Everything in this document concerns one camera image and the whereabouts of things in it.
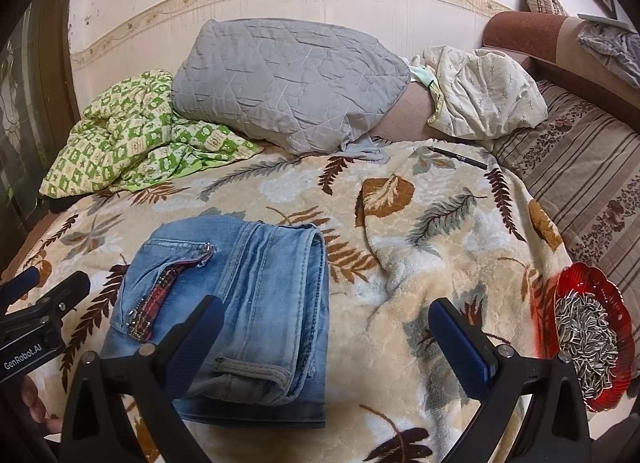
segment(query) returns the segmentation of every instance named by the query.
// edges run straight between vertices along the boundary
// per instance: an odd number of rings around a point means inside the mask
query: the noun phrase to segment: human hand
[[[33,420],[42,426],[45,435],[62,432],[62,419],[55,414],[47,417],[47,408],[38,397],[38,387],[30,377],[24,377],[24,380],[22,380],[20,397],[22,402],[29,408]]]

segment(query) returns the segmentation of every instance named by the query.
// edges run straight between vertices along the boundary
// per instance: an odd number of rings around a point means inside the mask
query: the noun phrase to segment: screw
[[[571,355],[566,351],[560,351],[558,353],[558,360],[564,362],[565,364],[568,364],[569,362],[571,362]]]
[[[93,362],[95,360],[95,351],[87,351],[84,355],[82,355],[82,357],[80,358],[80,361],[83,364],[90,364],[91,362]]]
[[[511,358],[515,353],[516,350],[508,344],[500,344],[498,346],[498,354],[504,358]]]
[[[156,352],[156,346],[153,344],[142,344],[140,349],[138,349],[138,353],[140,353],[144,357],[148,357]]]

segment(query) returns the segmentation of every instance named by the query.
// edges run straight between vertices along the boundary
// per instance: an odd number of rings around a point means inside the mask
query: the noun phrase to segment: jeans
[[[206,295],[225,324],[185,398],[184,418],[221,425],[324,427],[329,326],[322,234],[230,216],[164,224],[133,259],[101,356],[158,344]]]

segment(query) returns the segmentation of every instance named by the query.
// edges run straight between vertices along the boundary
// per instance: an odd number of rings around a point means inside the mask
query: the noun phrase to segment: red glass plate
[[[571,290],[576,293],[593,293],[595,299],[607,311],[609,327],[616,332],[618,360],[613,369],[613,374],[615,375],[612,379],[613,387],[605,389],[596,399],[586,400],[587,409],[594,413],[613,409],[629,386],[636,352],[629,311],[626,309],[618,288],[607,280],[607,277],[599,268],[587,266],[585,263],[573,263],[571,266],[564,268],[556,286],[554,306],[549,313],[549,325],[552,327],[552,331],[556,332],[556,334],[551,335],[554,344],[549,346],[551,356],[555,356],[559,350],[554,313],[556,301],[566,297]]]

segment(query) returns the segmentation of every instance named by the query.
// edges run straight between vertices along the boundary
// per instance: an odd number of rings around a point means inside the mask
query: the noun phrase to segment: jeans zipper
[[[175,279],[187,268],[201,268],[213,254],[213,247],[206,243],[203,256],[192,261],[180,261],[173,263],[162,270],[160,277],[151,288],[146,297],[138,301],[138,304],[129,311],[127,328],[128,335],[137,342],[147,342],[151,338],[154,322],[160,313],[160,308],[169,294]]]

